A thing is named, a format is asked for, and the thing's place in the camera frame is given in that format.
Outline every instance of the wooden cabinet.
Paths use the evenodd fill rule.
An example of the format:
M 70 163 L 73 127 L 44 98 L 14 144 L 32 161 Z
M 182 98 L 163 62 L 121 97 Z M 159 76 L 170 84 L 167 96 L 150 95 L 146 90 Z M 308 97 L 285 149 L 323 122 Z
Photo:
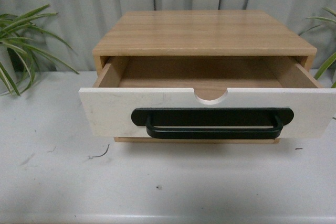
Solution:
M 269 136 L 316 138 L 336 112 L 336 90 L 309 75 L 315 53 L 258 10 L 131 12 L 93 50 L 98 78 L 79 93 L 93 133 L 116 141 L 274 143 L 254 132 L 265 138 L 275 129 Z M 152 112 L 162 108 L 182 110 L 176 118 L 183 120 L 165 124 L 158 117 L 174 118 L 171 112 Z M 141 125 L 136 109 L 149 110 Z M 290 110 L 291 120 L 274 109 Z M 245 134 L 232 139 L 239 131 Z M 210 139 L 193 139 L 197 132 Z

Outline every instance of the drawer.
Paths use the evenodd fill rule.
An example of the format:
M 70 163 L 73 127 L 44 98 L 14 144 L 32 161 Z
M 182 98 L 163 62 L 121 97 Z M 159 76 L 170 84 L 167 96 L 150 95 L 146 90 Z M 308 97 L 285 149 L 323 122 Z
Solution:
M 79 94 L 94 135 L 121 141 L 197 138 L 198 132 L 205 139 L 219 138 L 213 132 L 223 132 L 221 139 L 256 139 L 255 132 L 261 138 L 317 138 L 336 113 L 336 90 L 322 88 L 287 56 L 108 57 L 93 87 Z M 148 121 L 159 124 L 150 125 L 154 132 Z

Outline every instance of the wooden top panel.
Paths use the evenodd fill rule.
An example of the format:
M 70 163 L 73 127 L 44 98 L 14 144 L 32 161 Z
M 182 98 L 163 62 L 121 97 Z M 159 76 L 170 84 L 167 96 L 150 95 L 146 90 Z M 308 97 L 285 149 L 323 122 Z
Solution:
M 312 56 L 316 48 L 259 10 L 126 13 L 98 56 Z

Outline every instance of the dark mark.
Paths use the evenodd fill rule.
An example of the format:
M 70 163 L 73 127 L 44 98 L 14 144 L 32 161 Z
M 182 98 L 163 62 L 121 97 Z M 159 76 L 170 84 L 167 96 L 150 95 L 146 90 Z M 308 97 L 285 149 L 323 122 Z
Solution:
M 28 157 L 26 160 L 24 160 L 24 161 L 20 164 L 20 166 L 23 166 L 23 165 L 27 164 L 27 163 L 32 159 L 32 157 L 34 157 L 34 156 L 35 156 L 35 153 L 32 153 L 30 157 Z
M 55 149 L 56 149 L 56 145 L 55 145 L 54 149 L 52 149 L 52 151 L 47 151 L 47 152 L 54 152 Z
M 89 159 L 92 159 L 94 157 L 102 157 L 102 156 L 104 156 L 107 153 L 107 151 L 109 150 L 109 147 L 110 147 L 110 144 L 108 144 L 107 149 L 106 149 L 106 151 L 103 154 L 101 154 L 100 156 L 89 157 Z

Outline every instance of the black metal handle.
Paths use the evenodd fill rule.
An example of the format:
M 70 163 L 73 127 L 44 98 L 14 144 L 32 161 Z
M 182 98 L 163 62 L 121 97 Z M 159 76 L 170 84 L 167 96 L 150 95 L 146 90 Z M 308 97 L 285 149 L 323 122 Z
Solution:
M 138 108 L 131 116 L 161 139 L 275 139 L 293 117 L 290 108 Z
M 161 139 L 275 139 L 283 128 L 277 115 L 272 119 L 272 128 L 185 128 L 156 127 L 152 125 L 152 117 L 148 115 L 146 129 L 149 136 Z

